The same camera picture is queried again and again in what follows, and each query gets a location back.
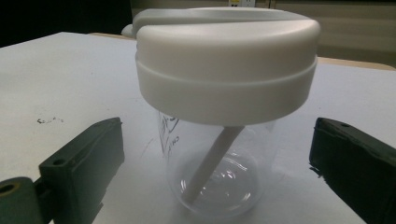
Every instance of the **dark background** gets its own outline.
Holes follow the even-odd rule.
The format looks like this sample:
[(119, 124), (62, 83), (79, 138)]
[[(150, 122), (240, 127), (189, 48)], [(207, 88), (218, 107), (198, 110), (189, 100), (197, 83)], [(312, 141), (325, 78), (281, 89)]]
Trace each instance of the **dark background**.
[(129, 0), (8, 0), (0, 6), (0, 48), (59, 32), (119, 35)]

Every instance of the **table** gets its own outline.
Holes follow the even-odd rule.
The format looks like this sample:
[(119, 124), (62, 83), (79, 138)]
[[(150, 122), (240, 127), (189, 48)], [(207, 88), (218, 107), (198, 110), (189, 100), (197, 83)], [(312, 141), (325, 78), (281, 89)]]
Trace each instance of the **table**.
[(320, 63), (306, 103), (276, 123), (271, 188), (231, 220), (196, 217), (167, 186), (155, 111), (144, 101), (136, 42), (59, 33), (0, 49), (0, 179), (39, 177), (40, 162), (91, 124), (120, 117), (126, 162), (101, 223), (363, 223), (309, 170), (317, 117), (349, 123), (396, 147), (396, 72)]

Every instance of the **screw hole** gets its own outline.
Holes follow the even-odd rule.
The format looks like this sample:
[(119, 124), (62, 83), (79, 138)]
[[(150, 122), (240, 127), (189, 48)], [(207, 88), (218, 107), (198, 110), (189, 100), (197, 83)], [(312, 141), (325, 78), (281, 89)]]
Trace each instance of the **screw hole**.
[(8, 193), (14, 189), (15, 189), (15, 185), (13, 185), (13, 184), (8, 184), (5, 186), (2, 186), (2, 187), (0, 187), (0, 194)]
[(54, 165), (62, 165), (65, 163), (65, 160), (59, 159), (53, 162)]

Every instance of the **clear plastic container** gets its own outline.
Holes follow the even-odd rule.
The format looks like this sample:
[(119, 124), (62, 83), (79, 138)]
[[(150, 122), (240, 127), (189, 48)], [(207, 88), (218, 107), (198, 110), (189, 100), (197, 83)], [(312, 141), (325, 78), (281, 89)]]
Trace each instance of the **clear plastic container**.
[(167, 179), (187, 208), (205, 217), (233, 217), (260, 199), (276, 154), (274, 121), (224, 128), (158, 115)]

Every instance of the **white plastic lid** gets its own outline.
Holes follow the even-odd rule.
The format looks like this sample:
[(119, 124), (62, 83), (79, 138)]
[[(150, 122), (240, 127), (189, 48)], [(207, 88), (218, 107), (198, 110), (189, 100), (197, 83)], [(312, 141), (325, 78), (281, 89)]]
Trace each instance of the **white plastic lid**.
[(309, 19), (146, 25), (137, 33), (140, 90), (164, 114), (192, 122), (279, 119), (308, 97), (318, 35)]

